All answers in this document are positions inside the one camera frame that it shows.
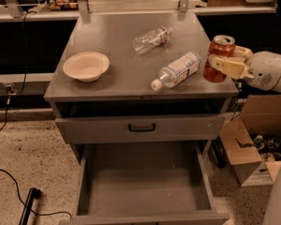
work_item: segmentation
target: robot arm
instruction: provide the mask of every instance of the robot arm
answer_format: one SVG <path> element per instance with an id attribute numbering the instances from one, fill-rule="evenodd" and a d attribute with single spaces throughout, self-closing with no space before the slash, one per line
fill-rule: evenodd
<path id="1" fill-rule="evenodd" d="M 231 57 L 210 55 L 211 66 L 235 80 L 244 79 L 250 86 L 281 93 L 281 54 L 256 52 L 236 46 Z"/>

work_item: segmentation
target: gray tabletop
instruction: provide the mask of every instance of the gray tabletop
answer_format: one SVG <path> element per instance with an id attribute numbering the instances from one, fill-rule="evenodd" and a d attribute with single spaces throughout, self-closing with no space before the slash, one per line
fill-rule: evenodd
<path id="1" fill-rule="evenodd" d="M 74 28 L 62 59 L 45 94 L 48 101 L 88 101 L 138 98 L 225 98 L 237 95 L 231 79 L 208 82 L 203 68 L 210 40 L 192 12 L 151 12 L 134 14 L 90 14 L 90 23 L 80 20 Z M 173 33 L 166 44 L 137 55 L 132 40 L 160 26 Z M 62 70 L 76 53 L 99 52 L 107 55 L 111 66 L 95 82 L 79 82 Z M 187 52 L 201 55 L 200 70 L 171 89 L 154 91 L 151 81 L 158 71 Z"/>

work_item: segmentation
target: red can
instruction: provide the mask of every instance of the red can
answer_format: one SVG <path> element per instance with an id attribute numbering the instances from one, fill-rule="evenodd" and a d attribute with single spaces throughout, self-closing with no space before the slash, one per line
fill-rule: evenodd
<path id="1" fill-rule="evenodd" d="M 226 75 L 211 67 L 208 61 L 210 54 L 230 57 L 235 49 L 235 39 L 227 35 L 215 36 L 209 45 L 207 61 L 204 68 L 204 78 L 212 83 L 221 83 L 226 79 Z"/>

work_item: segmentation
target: speckled floor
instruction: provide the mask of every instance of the speckled floor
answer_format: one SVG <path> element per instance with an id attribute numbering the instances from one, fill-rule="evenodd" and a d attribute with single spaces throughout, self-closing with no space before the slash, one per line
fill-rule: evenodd
<path id="1" fill-rule="evenodd" d="M 0 112 L 0 127 L 3 120 L 4 112 Z M 225 225 L 261 224 L 272 187 L 240 187 L 232 167 L 217 168 L 212 153 L 204 162 L 217 211 L 230 213 Z M 29 188 L 42 191 L 33 206 L 37 212 L 73 212 L 79 164 L 63 142 L 50 110 L 10 112 L 0 131 L 0 169 L 18 181 L 24 201 Z M 18 225 L 22 208 L 13 181 L 0 172 L 0 225 Z M 69 219 L 69 215 L 32 214 L 28 224 L 55 225 L 62 219 Z"/>

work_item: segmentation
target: white bottle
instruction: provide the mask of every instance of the white bottle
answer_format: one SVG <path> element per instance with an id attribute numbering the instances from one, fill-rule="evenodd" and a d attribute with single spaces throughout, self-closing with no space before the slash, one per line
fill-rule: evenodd
<path id="1" fill-rule="evenodd" d="M 137 54 L 147 53 L 153 49 L 153 47 L 167 42 L 172 31 L 171 27 L 162 26 L 156 30 L 145 33 L 133 40 L 133 48 Z"/>
<path id="2" fill-rule="evenodd" d="M 152 88 L 158 91 L 163 86 L 174 87 L 199 69 L 200 60 L 201 58 L 196 52 L 188 52 L 166 67 L 161 68 L 158 72 L 158 78 L 151 83 Z"/>

